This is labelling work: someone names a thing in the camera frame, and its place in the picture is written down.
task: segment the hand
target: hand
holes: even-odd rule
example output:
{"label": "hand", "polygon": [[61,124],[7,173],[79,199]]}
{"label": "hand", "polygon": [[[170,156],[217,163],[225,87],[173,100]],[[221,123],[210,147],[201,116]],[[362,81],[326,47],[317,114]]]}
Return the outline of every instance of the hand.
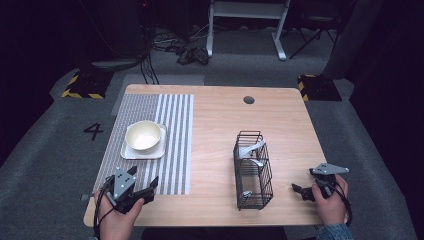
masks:
{"label": "hand", "polygon": [[[340,192],[343,191],[347,197],[347,182],[339,175],[336,175],[336,181],[341,186],[341,188],[336,186],[336,189]],[[312,194],[315,198],[318,216],[324,225],[345,223],[346,208],[339,194],[334,192],[331,197],[324,199],[320,188],[316,184],[312,185]]]}
{"label": "hand", "polygon": [[[99,197],[99,191],[96,192],[94,199],[97,202]],[[127,214],[120,213],[116,210],[112,210],[112,204],[106,196],[103,196],[100,203],[98,220],[107,214],[102,222],[100,223],[100,238],[102,240],[115,239],[115,240],[126,240],[131,236],[131,232],[134,228],[134,222],[141,212],[143,207],[144,199],[138,200],[132,209]]]}

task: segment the object in basket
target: object in basket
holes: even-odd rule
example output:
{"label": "object in basket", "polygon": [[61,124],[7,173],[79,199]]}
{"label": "object in basket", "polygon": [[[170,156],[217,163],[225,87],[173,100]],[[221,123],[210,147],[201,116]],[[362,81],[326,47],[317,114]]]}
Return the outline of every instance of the object in basket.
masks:
{"label": "object in basket", "polygon": [[251,197],[251,196],[252,196],[252,194],[253,194],[253,192],[252,192],[252,191],[244,191],[244,192],[243,192],[243,199],[242,199],[242,201],[241,201],[241,205],[243,205],[243,204],[246,202],[246,200],[247,200],[249,197]]}
{"label": "object in basket", "polygon": [[248,158],[248,159],[246,159],[246,160],[250,160],[250,161],[254,162],[256,165],[258,165],[258,167],[263,167],[263,166],[264,166],[264,164],[263,164],[263,163],[259,162],[259,161],[258,161],[258,160],[256,160],[256,159],[250,159],[250,158]]}
{"label": "object in basket", "polygon": [[250,152],[253,150],[256,150],[260,147],[262,147],[265,144],[265,140],[262,140],[258,143],[256,143],[255,145],[249,146],[249,147],[245,147],[245,148],[239,148],[239,156],[240,159],[241,158],[248,158],[250,157]]}

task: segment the metal rack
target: metal rack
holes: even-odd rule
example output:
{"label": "metal rack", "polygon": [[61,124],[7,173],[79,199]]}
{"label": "metal rack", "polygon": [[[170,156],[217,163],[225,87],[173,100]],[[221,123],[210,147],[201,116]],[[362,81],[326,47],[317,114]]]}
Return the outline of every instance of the metal rack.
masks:
{"label": "metal rack", "polygon": [[268,150],[260,131],[241,131],[234,146],[237,207],[262,209],[273,195]]}

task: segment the sleeve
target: sleeve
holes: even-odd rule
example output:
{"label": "sleeve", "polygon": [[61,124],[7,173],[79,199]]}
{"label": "sleeve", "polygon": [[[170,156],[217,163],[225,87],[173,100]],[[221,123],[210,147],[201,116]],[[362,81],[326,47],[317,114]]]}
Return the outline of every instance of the sleeve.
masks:
{"label": "sleeve", "polygon": [[353,240],[352,233],[346,224],[334,224],[321,227],[317,240]]}

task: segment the wooden table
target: wooden table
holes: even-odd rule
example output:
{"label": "wooden table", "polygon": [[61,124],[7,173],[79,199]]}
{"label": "wooden table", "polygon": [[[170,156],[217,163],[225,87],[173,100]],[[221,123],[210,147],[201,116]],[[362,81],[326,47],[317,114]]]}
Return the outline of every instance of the wooden table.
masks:
{"label": "wooden table", "polygon": [[[260,226],[320,224],[314,203],[291,183],[311,186],[308,169],[325,162],[297,89],[130,85],[126,94],[193,94],[189,195],[156,195],[143,206],[137,226]],[[253,104],[243,101],[255,99]],[[241,130],[259,130],[267,142],[273,199],[262,210],[239,211],[233,148]],[[92,226],[94,198],[84,223]]]}

